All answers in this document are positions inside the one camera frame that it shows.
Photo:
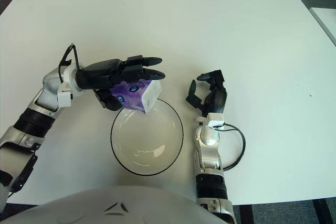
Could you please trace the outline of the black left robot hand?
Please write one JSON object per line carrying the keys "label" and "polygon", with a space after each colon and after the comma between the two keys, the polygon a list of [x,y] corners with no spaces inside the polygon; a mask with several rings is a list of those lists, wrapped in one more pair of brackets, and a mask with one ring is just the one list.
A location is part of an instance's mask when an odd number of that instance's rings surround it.
{"label": "black left robot hand", "polygon": [[162,80],[165,74],[148,66],[162,62],[158,57],[133,56],[122,61],[111,59],[86,66],[76,73],[76,83],[84,90],[93,90],[101,105],[111,111],[122,108],[121,101],[111,93],[120,84],[136,84],[139,81]]}

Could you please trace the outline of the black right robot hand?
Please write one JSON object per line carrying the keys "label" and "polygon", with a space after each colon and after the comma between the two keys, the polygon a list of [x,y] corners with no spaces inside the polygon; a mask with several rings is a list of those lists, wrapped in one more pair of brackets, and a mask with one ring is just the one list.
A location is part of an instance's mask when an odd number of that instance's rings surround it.
{"label": "black right robot hand", "polygon": [[186,101],[196,109],[199,109],[203,117],[207,117],[209,113],[223,113],[227,92],[224,88],[224,77],[221,70],[215,70],[203,73],[197,77],[198,81],[205,81],[209,86],[210,93],[206,96],[204,102],[195,95],[196,82],[192,80]]}

